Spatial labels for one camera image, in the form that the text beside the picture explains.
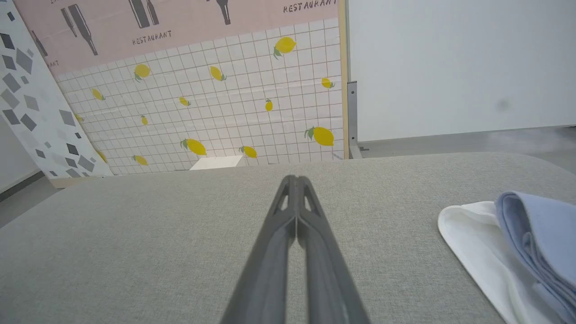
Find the white patterned wallpaper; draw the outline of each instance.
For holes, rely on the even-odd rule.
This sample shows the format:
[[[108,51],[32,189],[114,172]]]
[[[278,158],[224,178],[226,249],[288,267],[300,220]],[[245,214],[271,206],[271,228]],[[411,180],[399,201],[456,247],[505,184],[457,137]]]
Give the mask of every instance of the white patterned wallpaper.
[[[248,165],[344,157],[337,18],[170,48],[56,80],[117,175],[190,169],[203,156],[244,155]],[[196,154],[201,146],[206,155]]]
[[[12,1],[0,1],[0,17],[2,118],[48,178],[113,175],[79,126]]]

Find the blue cloth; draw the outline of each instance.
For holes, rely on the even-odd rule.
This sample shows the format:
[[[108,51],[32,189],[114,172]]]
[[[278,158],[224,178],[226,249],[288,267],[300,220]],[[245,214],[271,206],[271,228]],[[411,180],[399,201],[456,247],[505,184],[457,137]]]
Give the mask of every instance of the blue cloth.
[[[536,277],[532,287],[560,318],[576,324],[576,206],[508,191],[496,217],[520,262]]]

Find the lemon print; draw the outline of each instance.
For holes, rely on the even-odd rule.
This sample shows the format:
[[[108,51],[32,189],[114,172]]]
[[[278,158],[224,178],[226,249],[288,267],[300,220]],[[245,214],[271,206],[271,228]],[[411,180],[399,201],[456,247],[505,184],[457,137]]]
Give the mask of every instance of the lemon print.
[[[255,159],[257,156],[256,150],[251,148],[250,146],[242,146],[238,150],[242,153],[246,153],[246,156],[251,157],[253,159]]]
[[[281,53],[290,53],[296,46],[296,42],[290,37],[282,37],[274,46],[274,58],[278,59],[278,56],[282,56]]]
[[[266,108],[266,111],[271,111],[272,110],[272,100],[266,99],[266,105],[264,107]]]
[[[106,160],[106,155],[104,155],[104,153],[102,153],[99,150],[96,150],[96,153],[98,153],[98,155],[100,155],[100,157],[104,160],[105,163],[108,163],[108,160]]]
[[[215,66],[210,66],[210,74],[212,74],[212,77],[218,81],[226,80],[226,76],[222,74],[222,72],[220,72],[220,69]]]
[[[183,104],[184,106],[188,107],[190,106],[190,101],[186,100],[186,98],[184,97],[180,97],[180,103]]]
[[[326,89],[334,88],[334,82],[330,82],[329,78],[322,78],[322,85]]]
[[[92,89],[92,95],[94,96],[94,98],[98,100],[106,100],[106,98],[102,95],[102,93],[100,93],[100,91],[96,89]]]
[[[308,136],[314,139],[320,145],[324,146],[334,146],[334,135],[329,129],[324,127],[312,127],[311,129],[304,132],[304,137]]]
[[[132,157],[132,159],[136,162],[138,162],[139,164],[142,165],[148,165],[148,161],[146,161],[146,159],[144,159],[142,156],[140,155],[135,155]]]
[[[136,81],[140,82],[140,80],[149,75],[150,75],[150,68],[148,66],[144,64],[136,65],[136,68],[134,69],[134,78],[136,79]]]
[[[197,140],[193,140],[192,138],[183,139],[180,142],[180,146],[189,149],[190,151],[198,155],[206,155],[206,148],[204,147],[204,145],[202,145],[202,143],[200,143]]]

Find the metal bracket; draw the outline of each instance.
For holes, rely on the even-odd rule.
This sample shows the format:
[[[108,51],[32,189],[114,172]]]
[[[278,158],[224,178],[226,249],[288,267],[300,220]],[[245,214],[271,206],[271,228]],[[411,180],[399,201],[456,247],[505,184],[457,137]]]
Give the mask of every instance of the metal bracket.
[[[348,82],[348,144],[352,159],[361,159],[358,147],[358,100],[356,81]]]

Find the gray floor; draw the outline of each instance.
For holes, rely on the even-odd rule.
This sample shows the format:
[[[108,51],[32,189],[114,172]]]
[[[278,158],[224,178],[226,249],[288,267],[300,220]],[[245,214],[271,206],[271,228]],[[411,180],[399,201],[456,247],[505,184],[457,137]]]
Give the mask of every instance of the gray floor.
[[[439,135],[361,144],[364,158],[454,152],[515,152],[539,157],[576,174],[576,128],[531,129]],[[57,193],[41,178],[0,202],[3,227],[39,202]]]

